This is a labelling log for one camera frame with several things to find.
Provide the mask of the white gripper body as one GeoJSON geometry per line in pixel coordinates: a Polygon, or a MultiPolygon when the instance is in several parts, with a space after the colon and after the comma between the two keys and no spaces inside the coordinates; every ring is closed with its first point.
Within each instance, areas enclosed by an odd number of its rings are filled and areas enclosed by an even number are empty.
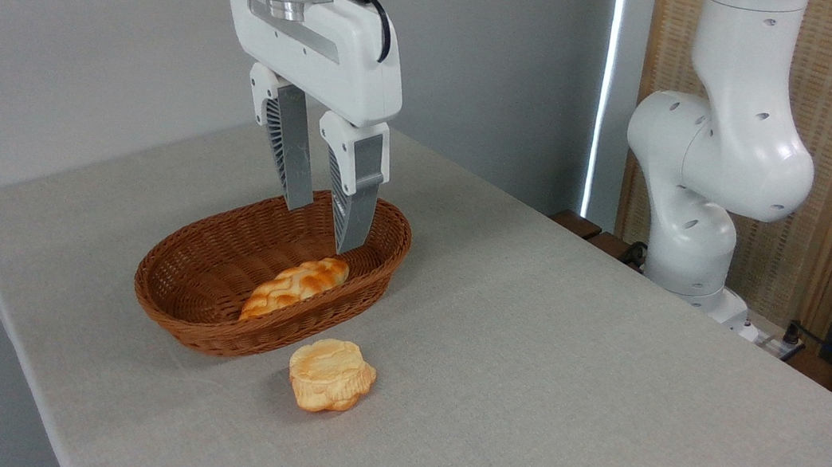
{"type": "Polygon", "coordinates": [[[241,47],[353,126],[402,109],[401,62],[388,18],[361,0],[230,0],[241,47]]]}

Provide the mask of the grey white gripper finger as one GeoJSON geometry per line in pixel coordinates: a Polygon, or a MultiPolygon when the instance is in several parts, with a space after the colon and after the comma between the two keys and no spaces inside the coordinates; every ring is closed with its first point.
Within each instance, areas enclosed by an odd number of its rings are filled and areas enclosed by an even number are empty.
{"type": "Polygon", "coordinates": [[[336,252],[347,253],[366,244],[378,191],[390,180],[390,128],[354,127],[328,111],[319,129],[329,148],[336,252]]]}
{"type": "Polygon", "coordinates": [[[268,134],[289,210],[312,204],[306,94],[260,62],[250,69],[256,121],[268,134]]]}

